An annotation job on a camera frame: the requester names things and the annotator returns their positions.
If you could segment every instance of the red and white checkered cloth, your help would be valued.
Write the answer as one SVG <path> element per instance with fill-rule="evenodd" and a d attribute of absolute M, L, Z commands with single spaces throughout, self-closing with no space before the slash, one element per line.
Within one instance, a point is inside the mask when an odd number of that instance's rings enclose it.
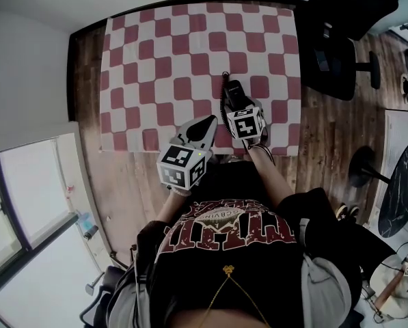
<path fill-rule="evenodd" d="M 215 114 L 213 151 L 243 152 L 219 112 L 221 74 L 257 98 L 273 154 L 297 155 L 301 81 L 290 10 L 196 3 L 109 19 L 100 76 L 103 150 L 159 151 L 185 122 Z"/>

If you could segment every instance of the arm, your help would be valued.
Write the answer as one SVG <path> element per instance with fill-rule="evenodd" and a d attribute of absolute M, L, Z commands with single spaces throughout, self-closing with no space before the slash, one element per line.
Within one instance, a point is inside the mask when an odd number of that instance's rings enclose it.
<path fill-rule="evenodd" d="M 272 205 L 276 208 L 285 197 L 293 194 L 292 189 L 263 150 L 252 147 L 249 155 L 264 183 Z"/>
<path fill-rule="evenodd" d="M 173 191 L 170 191 L 167 201 L 164 203 L 160 213 L 157 216 L 157 221 L 169 223 L 176 212 L 184 205 L 187 197 L 183 197 Z"/>

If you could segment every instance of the black round table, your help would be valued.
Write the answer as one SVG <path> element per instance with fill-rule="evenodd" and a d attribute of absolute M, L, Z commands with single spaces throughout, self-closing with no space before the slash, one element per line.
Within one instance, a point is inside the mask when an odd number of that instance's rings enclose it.
<path fill-rule="evenodd" d="M 408 222 L 408 146 L 401 154 L 387 186 L 379 215 L 379 233 L 394 236 Z"/>

